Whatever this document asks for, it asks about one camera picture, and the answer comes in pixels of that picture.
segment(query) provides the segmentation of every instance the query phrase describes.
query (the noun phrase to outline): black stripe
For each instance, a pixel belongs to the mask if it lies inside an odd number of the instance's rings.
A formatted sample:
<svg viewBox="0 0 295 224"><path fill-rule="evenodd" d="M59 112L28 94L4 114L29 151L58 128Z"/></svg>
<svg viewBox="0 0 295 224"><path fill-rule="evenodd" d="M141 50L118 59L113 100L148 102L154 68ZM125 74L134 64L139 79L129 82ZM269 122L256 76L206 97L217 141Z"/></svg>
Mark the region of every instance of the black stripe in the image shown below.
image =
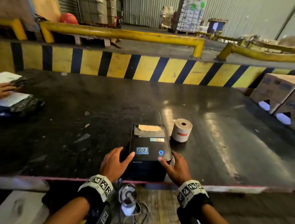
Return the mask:
<svg viewBox="0 0 295 224"><path fill-rule="evenodd" d="M108 74L111 59L112 59L112 52L108 52L108 51L102 52L98 75L106 76Z"/></svg>
<svg viewBox="0 0 295 224"><path fill-rule="evenodd" d="M208 85L208 83L211 81L211 79L215 76L216 72L218 72L218 70L220 69L220 67L223 65L223 63L218 63L215 62L211 68L209 69L209 71L207 72L207 74L205 75L205 77L202 79L202 81L200 82L199 85L203 85L206 86Z"/></svg>
<svg viewBox="0 0 295 224"><path fill-rule="evenodd" d="M141 57L141 55L138 55L138 54L131 55L128 67L127 67L125 75L124 75L124 79L133 79L133 76L134 76L135 71L137 69L140 57Z"/></svg>
<svg viewBox="0 0 295 224"><path fill-rule="evenodd" d="M163 70L165 69L165 66L167 65L168 61L169 61L169 58L160 57L157 63L157 66L155 67L155 70L152 74L152 77L150 78L150 81L154 81L154 82L159 81L161 74Z"/></svg>
<svg viewBox="0 0 295 224"><path fill-rule="evenodd" d="M81 63L82 63L82 49L73 48L72 64L71 64L71 73L80 73Z"/></svg>
<svg viewBox="0 0 295 224"><path fill-rule="evenodd" d="M14 64L14 71L23 71L24 70L24 60L22 58L22 44L21 43L10 43L12 57L13 57L13 64Z"/></svg>
<svg viewBox="0 0 295 224"><path fill-rule="evenodd" d="M258 86L258 84L260 83L260 81L262 80L263 76L266 73L272 73L273 70L275 70L275 69L274 68L266 68L259 76L257 76L257 78L249 85L248 88L255 89Z"/></svg>
<svg viewBox="0 0 295 224"><path fill-rule="evenodd" d="M43 70L52 71L52 46L42 46Z"/></svg>
<svg viewBox="0 0 295 224"><path fill-rule="evenodd" d="M187 75L189 74L189 72L191 71L195 63L196 61L187 60L187 62L185 63L184 67L182 68L181 72L179 73L179 76L177 77L174 83L182 84L187 78Z"/></svg>
<svg viewBox="0 0 295 224"><path fill-rule="evenodd" d="M288 75L295 75L295 70L290 71Z"/></svg>
<svg viewBox="0 0 295 224"><path fill-rule="evenodd" d="M238 81L238 79L244 74L244 72L249 68L249 65L241 65L235 73L229 78L229 80L224 84L224 87L232 87L233 84Z"/></svg>

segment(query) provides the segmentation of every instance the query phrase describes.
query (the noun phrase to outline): concrete floor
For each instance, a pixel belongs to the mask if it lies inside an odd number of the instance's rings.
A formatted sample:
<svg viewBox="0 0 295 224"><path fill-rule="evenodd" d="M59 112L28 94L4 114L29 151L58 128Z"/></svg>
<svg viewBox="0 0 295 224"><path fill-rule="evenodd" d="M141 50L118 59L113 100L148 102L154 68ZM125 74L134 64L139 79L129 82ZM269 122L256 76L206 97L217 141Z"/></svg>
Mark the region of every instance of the concrete floor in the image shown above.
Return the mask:
<svg viewBox="0 0 295 224"><path fill-rule="evenodd" d="M171 34L165 29L156 29L142 26L134 25L122 25L122 30L134 30L141 32L152 32L152 33L164 33ZM148 43L142 41L134 40L121 40L118 42L122 49L111 45L110 48L104 48L104 51L112 51L125 54L141 54L147 56L160 56L160 57L170 57L178 59L193 59L191 57L193 53L193 47L170 45L170 44L160 44L160 43ZM226 43L205 40L205 45L200 58L193 59L198 61L216 62L216 55L226 46ZM101 46L91 46L91 48L101 48ZM272 67L281 69L295 70L295 63L285 63L285 62L269 62L269 61L258 61L255 59L247 58L239 54L231 54L227 58L227 63L229 64L245 64L260 67Z"/></svg>

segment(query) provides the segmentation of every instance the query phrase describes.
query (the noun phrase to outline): hand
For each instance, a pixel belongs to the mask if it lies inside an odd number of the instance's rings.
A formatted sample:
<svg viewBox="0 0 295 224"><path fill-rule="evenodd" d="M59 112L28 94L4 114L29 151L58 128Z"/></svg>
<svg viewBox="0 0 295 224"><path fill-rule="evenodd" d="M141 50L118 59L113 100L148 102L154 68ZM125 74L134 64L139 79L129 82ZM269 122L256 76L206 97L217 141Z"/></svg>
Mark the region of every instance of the hand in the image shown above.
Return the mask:
<svg viewBox="0 0 295 224"><path fill-rule="evenodd" d="M9 82L8 83L1 83L0 84L0 99L3 99L9 96L12 93L12 90L16 90L15 86L12 86Z"/></svg>
<svg viewBox="0 0 295 224"><path fill-rule="evenodd" d="M111 182L117 180L124 173L135 155L135 152L130 153L129 156L120 163L119 158L122 149L123 147L113 149L109 154L106 154L101 163L99 174L106 176Z"/></svg>
<svg viewBox="0 0 295 224"><path fill-rule="evenodd" d="M191 175L189 173L187 162L183 156L174 151L172 151L172 155L175 158L174 167L170 166L162 157L159 157L158 160L166 169L167 174L173 183L180 187L184 182L191 180Z"/></svg>

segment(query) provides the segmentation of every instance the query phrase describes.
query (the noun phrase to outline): table surface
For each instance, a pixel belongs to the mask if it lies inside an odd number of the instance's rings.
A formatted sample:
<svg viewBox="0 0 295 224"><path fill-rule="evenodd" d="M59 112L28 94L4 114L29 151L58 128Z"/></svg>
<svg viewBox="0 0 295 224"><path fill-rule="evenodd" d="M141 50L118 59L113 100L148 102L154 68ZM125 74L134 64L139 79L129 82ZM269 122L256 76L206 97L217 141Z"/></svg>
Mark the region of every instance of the table surface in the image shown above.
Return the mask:
<svg viewBox="0 0 295 224"><path fill-rule="evenodd" d="M171 148L187 160L193 179L216 186L295 186L295 132L234 88L19 74L30 80L22 92L46 105L26 118L1 119L2 176L88 178L110 150L127 147L132 124L164 124L171 133L173 120L184 118L193 124L189 139Z"/></svg>

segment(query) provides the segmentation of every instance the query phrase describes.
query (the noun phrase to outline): receipt paper roll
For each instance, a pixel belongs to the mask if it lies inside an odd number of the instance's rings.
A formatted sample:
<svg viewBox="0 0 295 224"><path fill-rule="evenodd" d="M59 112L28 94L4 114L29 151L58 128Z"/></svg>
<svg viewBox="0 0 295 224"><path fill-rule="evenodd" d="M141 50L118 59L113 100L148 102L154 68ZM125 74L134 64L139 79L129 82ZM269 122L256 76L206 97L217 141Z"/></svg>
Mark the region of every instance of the receipt paper roll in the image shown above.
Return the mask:
<svg viewBox="0 0 295 224"><path fill-rule="evenodd" d="M186 142L189 138L189 134L193 125L190 121L186 119L177 119L175 120L175 124L172 131L172 137L174 140L178 142Z"/></svg>

